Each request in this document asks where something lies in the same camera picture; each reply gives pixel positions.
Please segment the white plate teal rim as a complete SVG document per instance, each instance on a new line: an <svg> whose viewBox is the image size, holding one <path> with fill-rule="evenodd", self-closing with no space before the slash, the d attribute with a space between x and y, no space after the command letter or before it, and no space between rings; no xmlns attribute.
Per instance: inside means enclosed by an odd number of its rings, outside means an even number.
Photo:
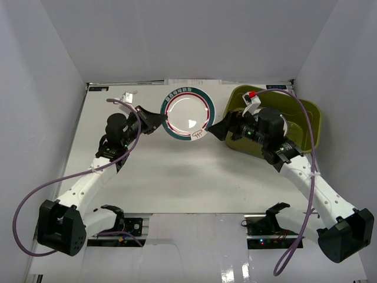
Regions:
<svg viewBox="0 0 377 283"><path fill-rule="evenodd" d="M160 113L167 116L164 130L171 137L193 142L204 137L214 124L216 108L202 89L183 86L171 91L161 104Z"/></svg>

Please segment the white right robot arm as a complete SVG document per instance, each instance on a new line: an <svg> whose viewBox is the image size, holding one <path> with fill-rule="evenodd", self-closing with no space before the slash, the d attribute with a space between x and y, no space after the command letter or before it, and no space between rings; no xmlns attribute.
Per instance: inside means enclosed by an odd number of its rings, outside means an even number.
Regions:
<svg viewBox="0 0 377 283"><path fill-rule="evenodd" d="M291 181L319 214L310 221L306 237L316 241L332 262L340 263L371 242L374 216L344 200L316 172L315 163L285 136L280 112L264 108L254 117L250 113L229 111L208 131L219 140L230 133L232 140L249 139L262 147L265 161Z"/></svg>

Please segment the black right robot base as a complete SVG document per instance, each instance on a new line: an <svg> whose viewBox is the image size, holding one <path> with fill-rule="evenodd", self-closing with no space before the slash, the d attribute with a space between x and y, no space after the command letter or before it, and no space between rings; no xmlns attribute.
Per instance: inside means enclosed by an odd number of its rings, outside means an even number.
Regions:
<svg viewBox="0 0 377 283"><path fill-rule="evenodd" d="M282 229L276 219L281 210L289 207L289 204L279 202L268 208L264 216L245 216L241 226L247 229L248 236L276 236L277 239L283 239L288 235L297 235L293 231Z"/></svg>

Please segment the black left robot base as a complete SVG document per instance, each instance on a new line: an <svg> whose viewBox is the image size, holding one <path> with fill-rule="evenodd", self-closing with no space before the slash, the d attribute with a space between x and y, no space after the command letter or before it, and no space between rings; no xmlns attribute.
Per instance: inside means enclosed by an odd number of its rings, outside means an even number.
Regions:
<svg viewBox="0 0 377 283"><path fill-rule="evenodd" d="M126 218L124 211L113 205L102 205L101 209L105 212L115 214L115 221L112 228L105 229L95 234L97 239L103 241L102 238L111 237L111 239L105 239L105 243L113 242L117 247L142 248L144 246L145 240L139 240L139 237L143 234L142 218Z"/></svg>

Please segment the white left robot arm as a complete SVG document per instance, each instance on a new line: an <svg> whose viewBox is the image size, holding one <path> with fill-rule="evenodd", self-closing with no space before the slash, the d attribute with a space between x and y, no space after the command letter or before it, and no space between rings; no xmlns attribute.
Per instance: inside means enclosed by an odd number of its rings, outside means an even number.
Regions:
<svg viewBox="0 0 377 283"><path fill-rule="evenodd" d="M38 243L74 256L90 236L119 235L124 230L124 211L113 205L89 211L89 204L121 170L140 135L153 133L166 119L165 114L152 113L141 106L131 109L127 116L110 115L88 173L56 200L46 200L40 206Z"/></svg>

